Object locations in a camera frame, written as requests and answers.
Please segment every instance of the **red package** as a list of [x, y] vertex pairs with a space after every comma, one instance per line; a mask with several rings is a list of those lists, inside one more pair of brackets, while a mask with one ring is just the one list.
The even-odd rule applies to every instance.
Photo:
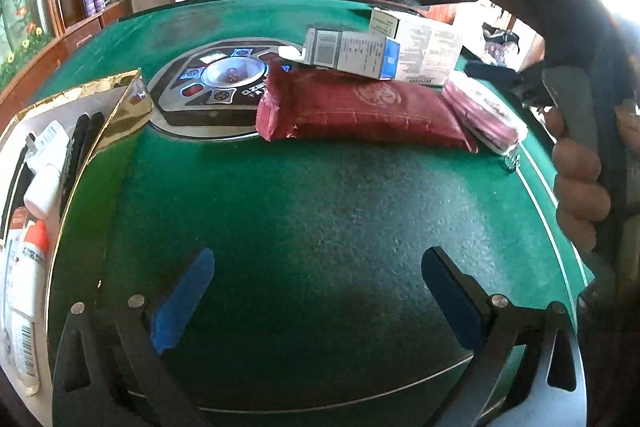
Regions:
[[477, 152], [455, 113], [430, 87], [334, 70], [286, 73], [272, 64], [255, 128], [265, 140], [355, 138]]

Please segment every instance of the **green felt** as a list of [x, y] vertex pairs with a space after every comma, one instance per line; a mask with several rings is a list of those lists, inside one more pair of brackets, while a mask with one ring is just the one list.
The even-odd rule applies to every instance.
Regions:
[[[225, 38], [302, 42], [316, 24], [364, 30], [368, 12], [341, 0], [221, 0], [144, 14], [91, 39], [38, 95], [139, 66], [148, 80], [175, 56]], [[530, 134], [524, 146], [552, 186], [554, 170], [538, 140]], [[422, 282], [426, 248], [443, 247], [489, 293], [518, 305], [557, 299], [572, 307], [584, 287], [543, 181], [521, 156], [520, 172], [558, 256], [519, 175], [485, 149], [470, 155], [348, 142], [191, 142], [148, 126], [121, 191], [110, 190], [117, 217], [106, 248], [69, 239], [58, 252], [51, 351], [69, 303], [157, 298], [191, 254], [209, 247], [214, 281], [178, 347], [163, 356], [199, 405], [306, 409], [434, 375], [468, 354]], [[100, 172], [113, 168], [108, 160], [98, 156], [90, 166], [95, 193], [108, 190], [100, 181]], [[90, 187], [83, 198], [78, 203], [89, 204]], [[70, 231], [94, 219], [89, 207], [74, 216]], [[95, 280], [73, 284], [68, 274], [78, 256], [94, 265], [86, 279], [100, 274], [100, 290]], [[276, 418], [278, 425], [420, 425], [459, 374], [311, 416], [210, 415], [217, 425], [256, 418], [252, 425], [275, 425]]]

